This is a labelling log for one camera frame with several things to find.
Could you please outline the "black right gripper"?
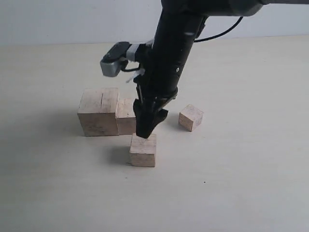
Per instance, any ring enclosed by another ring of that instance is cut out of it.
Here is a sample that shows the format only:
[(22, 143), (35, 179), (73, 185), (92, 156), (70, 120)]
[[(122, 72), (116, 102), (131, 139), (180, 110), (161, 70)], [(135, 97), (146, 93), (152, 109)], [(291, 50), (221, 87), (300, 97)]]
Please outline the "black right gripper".
[(149, 78), (146, 75), (139, 74), (134, 77), (138, 94), (138, 99), (133, 103), (136, 135), (143, 139), (149, 138), (154, 128), (167, 118), (168, 110), (163, 108), (176, 99), (178, 94), (177, 87), (172, 91), (165, 91), (162, 88), (157, 90), (148, 82)]

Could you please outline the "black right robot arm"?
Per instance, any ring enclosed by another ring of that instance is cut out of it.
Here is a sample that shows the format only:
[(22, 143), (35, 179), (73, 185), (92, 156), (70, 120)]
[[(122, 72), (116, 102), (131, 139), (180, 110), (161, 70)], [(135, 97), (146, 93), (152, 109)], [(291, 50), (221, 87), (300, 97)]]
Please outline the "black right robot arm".
[(261, 0), (163, 0), (152, 48), (143, 61), (145, 73), (134, 78), (136, 134), (148, 138), (164, 121), (164, 109), (177, 95), (177, 84), (195, 39), (209, 16), (252, 16)]

